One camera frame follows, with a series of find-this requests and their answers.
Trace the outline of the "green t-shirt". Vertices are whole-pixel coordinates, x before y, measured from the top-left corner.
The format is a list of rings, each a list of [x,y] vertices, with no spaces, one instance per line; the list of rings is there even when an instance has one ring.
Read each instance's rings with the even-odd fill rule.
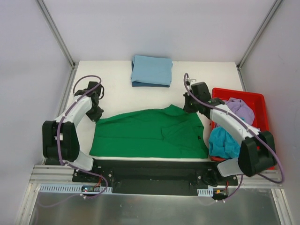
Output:
[[[170,105],[100,119],[90,155],[124,158],[208,157],[204,126],[196,113]]]

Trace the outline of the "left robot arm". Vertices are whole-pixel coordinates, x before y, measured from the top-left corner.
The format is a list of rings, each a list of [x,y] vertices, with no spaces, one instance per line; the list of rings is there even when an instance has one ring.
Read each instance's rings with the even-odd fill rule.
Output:
[[[93,167],[94,159],[81,151],[76,128],[84,116],[99,121],[104,112],[99,107],[103,89],[100,82],[90,81],[87,88],[74,93],[71,105],[60,116],[42,125],[43,156],[82,169],[88,182],[95,182],[99,171]]]

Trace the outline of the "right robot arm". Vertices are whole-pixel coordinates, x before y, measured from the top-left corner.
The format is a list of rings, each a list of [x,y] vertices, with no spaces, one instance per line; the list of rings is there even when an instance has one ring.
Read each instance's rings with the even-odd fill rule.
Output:
[[[269,131],[263,132],[247,124],[223,100],[212,98],[206,83],[185,81],[184,86],[184,111],[200,113],[217,123],[232,136],[240,149],[237,156],[218,163],[217,170],[211,173],[214,184],[222,185],[231,175],[252,177],[277,165],[274,137]]]

